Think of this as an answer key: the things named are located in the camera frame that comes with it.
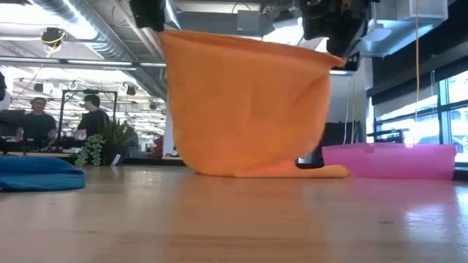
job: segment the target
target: blue towel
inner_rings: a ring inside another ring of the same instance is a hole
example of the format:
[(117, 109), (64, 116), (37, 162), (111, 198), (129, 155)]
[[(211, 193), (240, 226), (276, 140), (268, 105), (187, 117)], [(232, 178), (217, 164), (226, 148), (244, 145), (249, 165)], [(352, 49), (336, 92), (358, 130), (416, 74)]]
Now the blue towel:
[(0, 156), (2, 191), (64, 191), (85, 187), (85, 173), (61, 159)]

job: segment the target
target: wooden surface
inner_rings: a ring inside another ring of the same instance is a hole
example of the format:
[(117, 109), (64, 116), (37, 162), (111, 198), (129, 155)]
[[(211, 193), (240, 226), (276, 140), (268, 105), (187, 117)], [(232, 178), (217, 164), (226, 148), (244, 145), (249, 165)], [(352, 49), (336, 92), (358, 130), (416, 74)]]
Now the wooden surface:
[(91, 168), (83, 190), (0, 194), (0, 262), (468, 262), (468, 190)]

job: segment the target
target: orange towel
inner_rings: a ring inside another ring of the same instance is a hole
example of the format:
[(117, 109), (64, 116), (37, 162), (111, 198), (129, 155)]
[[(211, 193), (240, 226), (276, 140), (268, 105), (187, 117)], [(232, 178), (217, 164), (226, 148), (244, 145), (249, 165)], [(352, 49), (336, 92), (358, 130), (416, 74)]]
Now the orange towel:
[(342, 66), (342, 59), (191, 31), (168, 30), (160, 38), (174, 142), (192, 169), (238, 177), (347, 175), (343, 167), (324, 173), (293, 165), (320, 141), (331, 96), (329, 70)]

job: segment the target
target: trailing plant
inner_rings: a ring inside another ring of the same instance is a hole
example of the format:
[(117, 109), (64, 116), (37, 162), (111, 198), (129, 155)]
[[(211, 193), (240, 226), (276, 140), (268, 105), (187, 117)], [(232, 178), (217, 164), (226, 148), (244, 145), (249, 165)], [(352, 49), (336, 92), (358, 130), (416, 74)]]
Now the trailing plant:
[(81, 148), (80, 155), (75, 161), (76, 167), (83, 167), (88, 163), (88, 158), (91, 157), (91, 163), (98, 167), (101, 165), (101, 152), (102, 152), (102, 145), (104, 145), (106, 141), (103, 139), (101, 134), (96, 134), (88, 138), (85, 146)]
[(127, 145), (130, 132), (124, 122), (112, 120), (100, 126), (99, 134), (108, 145)]

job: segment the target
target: pink bin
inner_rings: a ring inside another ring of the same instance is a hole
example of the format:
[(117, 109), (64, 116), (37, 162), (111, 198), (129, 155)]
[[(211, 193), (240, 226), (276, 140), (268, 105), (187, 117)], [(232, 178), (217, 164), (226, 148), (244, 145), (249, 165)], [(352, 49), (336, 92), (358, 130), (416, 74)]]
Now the pink bin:
[(452, 180), (456, 146), (355, 143), (322, 154), (325, 165), (343, 165), (355, 177)]

